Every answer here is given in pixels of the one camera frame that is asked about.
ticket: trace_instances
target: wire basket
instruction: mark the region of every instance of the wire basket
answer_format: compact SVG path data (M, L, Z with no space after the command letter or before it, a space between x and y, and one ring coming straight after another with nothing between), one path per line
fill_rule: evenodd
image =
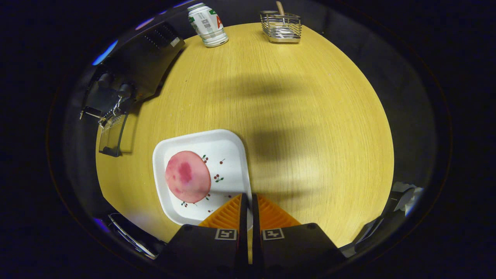
M260 21L270 42L297 43L302 37L301 18L295 14L280 15L278 11L263 10Z

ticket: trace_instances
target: pink food item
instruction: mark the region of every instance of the pink food item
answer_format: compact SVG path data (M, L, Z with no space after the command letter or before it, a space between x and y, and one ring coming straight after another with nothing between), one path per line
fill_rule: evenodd
M171 157L165 168L171 192L183 202L196 203L210 191L210 172L196 153L181 151Z

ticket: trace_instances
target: wood grain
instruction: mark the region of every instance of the wood grain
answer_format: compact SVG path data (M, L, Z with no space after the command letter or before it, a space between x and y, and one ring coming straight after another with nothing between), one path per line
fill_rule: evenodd
M392 183L391 131L374 89L305 26L299 44L269 43L259 23L225 30L230 40L216 48L186 39L160 95L130 114L121 157L96 150L104 197L169 241L180 226L157 196L155 145L228 129L245 144L253 192L301 223L318 223L337 247L348 244L380 215Z

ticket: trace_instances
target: white plate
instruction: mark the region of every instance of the white plate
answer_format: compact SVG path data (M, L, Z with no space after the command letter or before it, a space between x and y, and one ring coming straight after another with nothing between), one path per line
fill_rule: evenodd
M171 157L186 150L195 152L206 161L212 179L208 195L194 204L185 203L174 196L165 180L165 168ZM198 225L230 200L230 197L240 193L246 193L251 205L245 147L241 139L231 131L212 130L163 140L155 147L152 162L162 209L170 220L179 225ZM253 226L253 216L249 210L247 226L248 229Z

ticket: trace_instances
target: can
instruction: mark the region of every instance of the can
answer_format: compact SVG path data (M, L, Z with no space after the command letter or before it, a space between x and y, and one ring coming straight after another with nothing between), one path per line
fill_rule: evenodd
M219 15L213 9L204 3L198 3L187 10L189 22L205 46L213 48L223 45L229 40Z

